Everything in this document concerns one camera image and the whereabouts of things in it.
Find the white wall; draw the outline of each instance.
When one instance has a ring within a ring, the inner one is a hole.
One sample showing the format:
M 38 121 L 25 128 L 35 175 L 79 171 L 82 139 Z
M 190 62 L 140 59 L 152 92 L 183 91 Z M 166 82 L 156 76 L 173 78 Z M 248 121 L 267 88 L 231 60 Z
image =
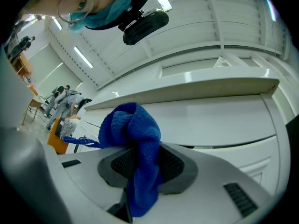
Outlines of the white wall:
M 93 84 L 88 80 L 83 81 L 82 84 L 76 89 L 76 91 L 82 93 L 82 96 L 84 98 L 92 100 L 95 98 L 97 94 Z
M 48 95 L 58 85 L 68 84 L 71 89 L 75 89 L 81 83 L 81 80 L 63 63 L 51 45 L 41 49 L 28 61 L 33 68 L 31 80 L 36 91 L 42 96 Z
M 37 90 L 42 96 L 46 96 L 58 85 L 69 85 L 71 90 L 74 90 L 80 83 L 81 80 L 79 80 L 78 77 L 76 77 L 74 73 L 72 73 L 72 71 L 63 63 L 49 75 L 49 77 L 37 88 Z
M 25 57 L 30 59 L 34 54 L 49 44 L 48 33 L 45 30 L 45 19 L 36 21 L 18 34 L 19 40 L 25 36 L 36 37 L 30 48 L 23 52 Z
M 30 77 L 37 89 L 41 85 L 41 83 L 45 80 L 45 78 L 60 63 L 62 63 L 62 60 L 55 53 L 55 51 L 50 45 L 41 49 L 34 56 L 32 56 L 28 61 L 33 68 Z

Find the hair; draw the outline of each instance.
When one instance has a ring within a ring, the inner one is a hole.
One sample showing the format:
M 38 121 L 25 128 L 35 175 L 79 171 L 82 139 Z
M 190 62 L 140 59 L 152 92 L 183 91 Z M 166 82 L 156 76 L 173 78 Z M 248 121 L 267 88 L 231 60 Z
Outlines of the hair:
M 89 102 L 92 102 L 92 100 L 91 100 L 91 99 L 83 99 L 83 100 L 79 103 L 79 105 L 78 105 L 78 110 L 80 110 L 80 109 L 83 107 L 83 105 L 85 104 L 85 102 L 86 102 L 86 103 L 89 103 Z

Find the wooden table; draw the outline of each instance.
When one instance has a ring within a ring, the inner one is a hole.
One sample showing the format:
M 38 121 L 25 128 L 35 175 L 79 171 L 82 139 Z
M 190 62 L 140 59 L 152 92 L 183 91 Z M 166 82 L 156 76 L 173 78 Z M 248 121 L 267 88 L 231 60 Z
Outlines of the wooden table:
M 35 119 L 35 118 L 36 118 L 37 110 L 38 110 L 38 108 L 39 108 L 42 104 L 43 104 L 43 101 L 42 101 L 38 96 L 35 95 L 35 96 L 33 97 L 32 101 L 30 102 L 30 104 L 29 104 L 28 107 L 27 107 L 27 110 L 26 110 L 26 112 L 25 112 L 25 114 L 24 114 L 24 118 L 23 118 L 23 121 L 22 121 L 22 125 L 24 125 L 24 123 L 25 123 L 25 119 L 26 119 L 26 115 L 27 115 L 28 108 L 29 108 L 30 106 L 33 107 L 33 108 L 36 107 L 36 112 L 35 112 L 34 117 L 33 117 L 33 119 Z
M 14 70 L 17 72 L 17 74 L 21 77 L 27 76 L 32 72 L 32 67 L 23 53 L 21 53 L 20 56 L 15 59 L 12 66 Z

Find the black slot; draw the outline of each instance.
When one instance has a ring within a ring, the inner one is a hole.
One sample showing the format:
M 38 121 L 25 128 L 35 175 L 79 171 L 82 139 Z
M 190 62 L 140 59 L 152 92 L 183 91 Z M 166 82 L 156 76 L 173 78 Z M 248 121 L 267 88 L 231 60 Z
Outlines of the black slot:
M 223 187 L 228 192 L 243 217 L 250 215 L 257 209 L 257 206 L 237 183 L 229 183 Z
M 67 162 L 62 162 L 62 166 L 64 168 L 68 168 L 68 167 L 71 167 L 71 166 L 74 166 L 74 165 L 77 165 L 77 164 L 80 164 L 81 162 L 77 159 L 75 160 L 71 160 L 71 161 L 67 161 Z

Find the white shelf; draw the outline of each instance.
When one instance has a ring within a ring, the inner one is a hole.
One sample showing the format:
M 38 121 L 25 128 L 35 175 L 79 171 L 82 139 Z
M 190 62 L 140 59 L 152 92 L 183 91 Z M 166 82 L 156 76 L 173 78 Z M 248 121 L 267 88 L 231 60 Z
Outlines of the white shelf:
M 277 75 L 259 67 L 220 67 L 194 70 L 135 84 L 129 91 L 115 91 L 90 102 L 85 109 L 113 108 L 127 102 L 141 105 L 241 95 L 273 94 Z

